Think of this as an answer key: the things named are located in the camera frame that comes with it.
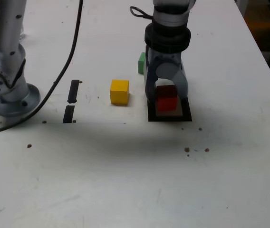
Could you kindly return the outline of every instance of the cube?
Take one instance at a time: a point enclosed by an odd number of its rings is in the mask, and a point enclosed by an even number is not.
[[[129,81],[127,80],[113,80],[110,96],[111,103],[114,105],[127,105],[129,102]]]
[[[141,56],[138,60],[138,73],[144,74],[144,66],[145,66],[145,52],[141,53]]]
[[[177,108],[177,91],[174,85],[160,85],[156,88],[157,110],[174,111]]]

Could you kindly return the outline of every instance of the gray robot arm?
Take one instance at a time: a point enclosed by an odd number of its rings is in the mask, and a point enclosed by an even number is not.
[[[142,10],[131,7],[151,19],[145,29],[145,94],[152,104],[156,102],[156,81],[171,80],[181,100],[188,97],[188,82],[182,63],[182,52],[189,46],[191,32],[187,28],[190,9],[196,0],[154,0],[154,13],[149,16]]]
[[[38,89],[24,77],[25,50],[19,43],[26,0],[0,0],[0,115],[18,116],[34,109]]]

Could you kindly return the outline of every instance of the white table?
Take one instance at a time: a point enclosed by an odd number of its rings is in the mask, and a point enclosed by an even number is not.
[[[270,70],[234,0],[198,0],[190,14],[191,123],[147,122],[137,62],[149,21],[131,5],[153,11],[152,0],[86,0],[58,88],[0,133],[0,228],[269,228]],[[77,7],[28,1],[25,72],[42,97],[67,59]],[[130,80],[129,107],[110,104],[114,78]],[[77,123],[62,124],[72,79],[83,81]]]

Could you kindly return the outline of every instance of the black cable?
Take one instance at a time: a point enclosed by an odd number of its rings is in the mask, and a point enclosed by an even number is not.
[[[136,11],[142,13],[142,15],[135,14],[133,10],[136,10]],[[147,14],[146,12],[142,11],[141,9],[139,9],[139,8],[137,8],[135,6],[131,6],[130,7],[130,11],[133,14],[133,16],[135,16],[135,17],[149,19],[149,20],[152,20],[153,19],[153,16]]]
[[[29,115],[25,116],[24,118],[20,119],[19,121],[4,126],[2,128],[0,128],[0,132],[3,132],[5,130],[8,130],[10,128],[13,128],[19,124],[24,123],[25,121],[29,120],[30,118],[32,118],[35,114],[37,114],[41,108],[45,105],[46,101],[49,99],[49,97],[51,96],[51,94],[53,93],[53,91],[55,90],[56,86],[59,84],[61,78],[63,77],[63,75],[65,74],[76,49],[76,44],[77,44],[77,39],[78,39],[78,34],[79,34],[79,28],[80,28],[80,20],[81,20],[81,13],[82,13],[82,6],[83,6],[83,0],[79,0],[79,8],[78,8],[78,15],[77,15],[77,22],[76,22],[76,29],[75,29],[75,34],[74,34],[74,40],[73,40],[73,45],[72,45],[72,49],[69,53],[68,59],[66,64],[64,65],[62,71],[60,72],[59,76],[57,77],[56,81],[54,82],[53,86],[50,88],[48,94],[45,96],[45,98],[43,99],[43,101],[39,104],[39,106]]]

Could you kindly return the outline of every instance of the black tape strip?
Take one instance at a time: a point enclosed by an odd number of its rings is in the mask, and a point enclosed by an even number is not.
[[[72,82],[70,84],[68,100],[67,100],[67,102],[69,104],[74,104],[77,102],[77,93],[78,93],[79,82],[80,82],[79,80],[72,80]]]
[[[64,124],[71,124],[73,122],[73,115],[74,115],[75,106],[68,105],[65,108],[63,123]]]

